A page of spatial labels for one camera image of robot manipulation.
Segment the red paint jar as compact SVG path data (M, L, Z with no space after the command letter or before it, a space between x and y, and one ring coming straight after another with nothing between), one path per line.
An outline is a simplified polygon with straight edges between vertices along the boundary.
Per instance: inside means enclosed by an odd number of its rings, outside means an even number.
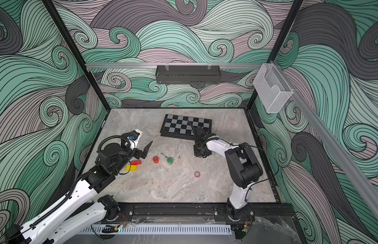
M158 156L154 156L154 157L153 157L153 162L154 162L155 164L159 163L159 157L158 157Z

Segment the green paint jar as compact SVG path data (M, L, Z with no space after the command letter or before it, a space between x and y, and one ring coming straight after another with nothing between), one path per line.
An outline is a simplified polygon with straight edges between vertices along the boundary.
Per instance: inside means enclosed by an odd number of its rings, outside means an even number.
M168 157L167 158L167 163L170 164L170 165L173 164L173 158Z

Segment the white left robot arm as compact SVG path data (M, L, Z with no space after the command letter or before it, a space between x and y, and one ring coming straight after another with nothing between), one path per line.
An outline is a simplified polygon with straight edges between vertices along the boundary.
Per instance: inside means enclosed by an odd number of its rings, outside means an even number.
M124 169L132 158L146 158L148 144L138 149L142 131L135 129L104 139L98 146L95 166L79 176L69 191L45 211L22 226L12 225L5 231L6 244L62 244L86 227L119 216L119 204L111 195L98 199L89 208L75 214L84 203L95 197Z

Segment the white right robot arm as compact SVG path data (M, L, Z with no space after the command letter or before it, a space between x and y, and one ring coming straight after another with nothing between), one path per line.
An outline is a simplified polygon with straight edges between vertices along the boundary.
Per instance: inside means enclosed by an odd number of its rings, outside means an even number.
M243 209L247 205L249 188L263 175L262 166L252 147L246 142L232 144L214 133L207 134L202 127L194 128L194 137L196 157L207 158L217 153L225 158L234 183L228 199L229 208L234 211Z

